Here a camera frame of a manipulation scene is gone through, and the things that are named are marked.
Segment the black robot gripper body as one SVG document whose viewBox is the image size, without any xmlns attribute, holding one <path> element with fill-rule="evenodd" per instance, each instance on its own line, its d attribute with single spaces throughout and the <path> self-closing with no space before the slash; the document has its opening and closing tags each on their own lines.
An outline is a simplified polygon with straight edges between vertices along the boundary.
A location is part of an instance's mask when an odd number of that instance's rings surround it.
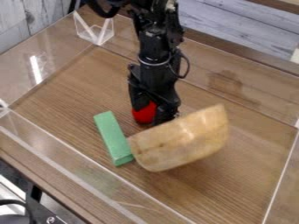
<svg viewBox="0 0 299 224">
<path fill-rule="evenodd" d="M 151 102 L 157 103 L 179 103 L 180 97 L 175 90 L 175 82 L 177 81 L 177 73 L 180 72 L 181 61 L 172 59 L 161 66 L 147 66 L 140 63 L 128 66 L 128 84 L 133 83 L 145 88 L 151 97 Z"/>
</svg>

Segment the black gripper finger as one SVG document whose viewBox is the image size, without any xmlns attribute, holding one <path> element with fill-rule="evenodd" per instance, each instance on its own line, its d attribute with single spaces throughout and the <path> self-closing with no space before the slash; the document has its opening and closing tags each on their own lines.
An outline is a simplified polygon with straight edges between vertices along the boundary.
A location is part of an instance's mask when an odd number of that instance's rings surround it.
<svg viewBox="0 0 299 224">
<path fill-rule="evenodd" d="M 169 122 L 179 113 L 179 103 L 157 103 L 153 114 L 153 126 Z"/>
<path fill-rule="evenodd" d="M 128 84 L 128 93 L 132 104 L 132 109 L 140 111 L 149 105 L 151 97 L 144 87 L 129 83 Z"/>
</svg>

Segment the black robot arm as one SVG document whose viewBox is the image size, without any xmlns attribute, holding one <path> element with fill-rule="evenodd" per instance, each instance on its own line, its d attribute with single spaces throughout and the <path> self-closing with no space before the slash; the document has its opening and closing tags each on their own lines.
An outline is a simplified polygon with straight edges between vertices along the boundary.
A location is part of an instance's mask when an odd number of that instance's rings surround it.
<svg viewBox="0 0 299 224">
<path fill-rule="evenodd" d="M 180 97 L 175 83 L 188 75 L 180 71 L 189 60 L 179 44 L 184 29 L 179 19 L 177 0 L 105 0 L 104 10 L 98 0 L 86 0 L 88 7 L 102 18 L 112 18 L 128 7 L 139 39 L 137 62 L 128 66 L 128 93 L 135 121 L 159 125 L 179 113 Z"/>
</svg>

